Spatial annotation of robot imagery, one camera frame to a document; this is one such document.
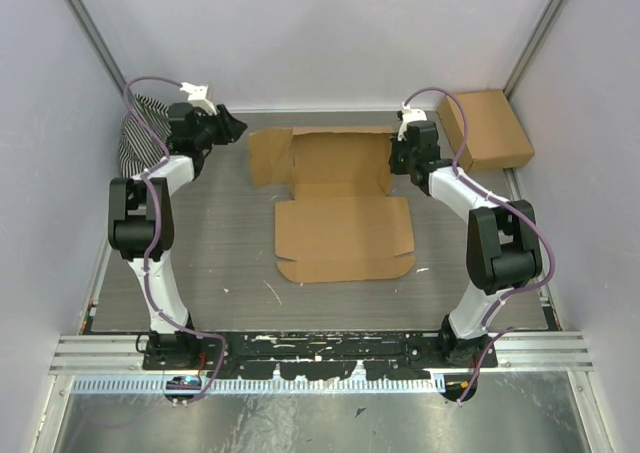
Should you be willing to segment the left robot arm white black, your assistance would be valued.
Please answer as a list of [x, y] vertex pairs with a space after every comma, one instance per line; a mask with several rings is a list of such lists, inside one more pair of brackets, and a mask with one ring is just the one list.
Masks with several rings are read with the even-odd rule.
[[195, 330], [173, 272], [171, 197], [200, 176], [215, 146], [235, 143], [247, 125], [223, 104], [204, 107], [194, 100], [170, 105], [167, 122], [160, 158], [110, 182], [108, 241], [134, 272], [149, 310], [143, 367], [187, 370], [206, 359], [207, 336]]

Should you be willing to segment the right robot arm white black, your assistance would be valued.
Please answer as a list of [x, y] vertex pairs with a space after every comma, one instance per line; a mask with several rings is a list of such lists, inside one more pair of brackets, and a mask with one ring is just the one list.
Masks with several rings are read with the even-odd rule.
[[534, 209], [525, 200], [508, 201], [483, 189], [443, 159], [436, 124], [403, 122], [391, 140], [390, 171], [441, 202], [467, 226], [467, 286], [457, 307], [446, 315], [437, 351], [451, 367], [462, 367], [489, 342], [489, 327], [509, 295], [542, 270]]

